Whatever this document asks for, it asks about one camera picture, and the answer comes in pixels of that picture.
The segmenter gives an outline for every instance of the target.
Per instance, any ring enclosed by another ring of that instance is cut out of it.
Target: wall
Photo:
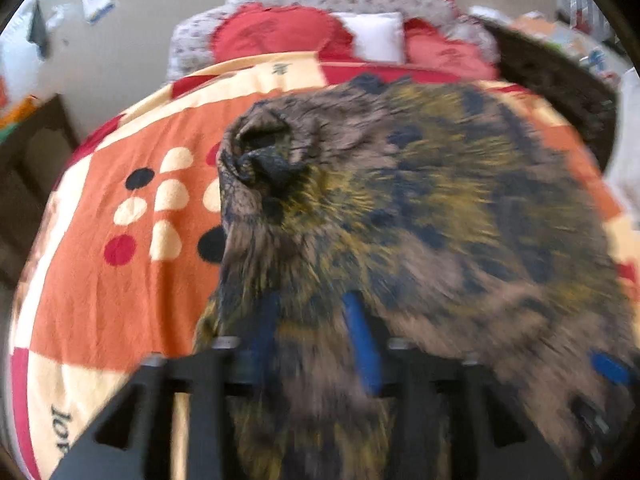
[[[65,97],[78,132],[85,135],[162,85],[168,42],[175,25],[223,0],[115,0],[97,24],[82,18],[80,0],[41,0],[52,8],[70,4],[51,35],[52,56],[38,71],[37,92]],[[552,15],[555,0],[458,0],[495,7],[511,16],[529,10]]]

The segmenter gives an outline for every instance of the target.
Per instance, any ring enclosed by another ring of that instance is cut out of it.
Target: crumpled clothing
[[[630,412],[589,361],[634,348],[591,199],[487,93],[361,76],[259,102],[226,132],[218,169],[226,248],[196,350],[269,291],[281,301],[270,387],[231,402],[252,479],[382,477],[393,402],[358,379],[350,290],[393,335],[493,367],[576,474],[569,400],[612,427]]]

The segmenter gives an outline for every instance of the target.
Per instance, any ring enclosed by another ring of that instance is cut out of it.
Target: bed
[[[492,41],[487,45],[492,52]],[[385,82],[457,81],[405,66],[320,61],[312,52],[237,59],[182,77],[178,72],[74,153],[49,197],[20,279],[9,344],[7,418],[15,428],[14,456],[36,480],[49,478],[150,352],[168,357],[191,352],[224,254],[216,157],[235,118],[264,99],[363,74]],[[532,124],[544,145],[564,153],[602,219],[620,282],[640,308],[640,241],[576,129],[522,86],[473,85]],[[186,399],[178,399],[176,479],[184,477],[186,412]]]

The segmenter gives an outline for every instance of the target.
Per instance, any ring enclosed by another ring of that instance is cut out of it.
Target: floral headboard
[[[427,20],[448,38],[478,45],[487,61],[498,61],[492,35],[475,19],[461,14],[453,0],[226,0],[221,7],[196,14],[174,29],[167,82],[215,63],[209,48],[211,33],[238,7],[251,2],[266,6],[300,4],[329,12],[402,12],[406,18]]]

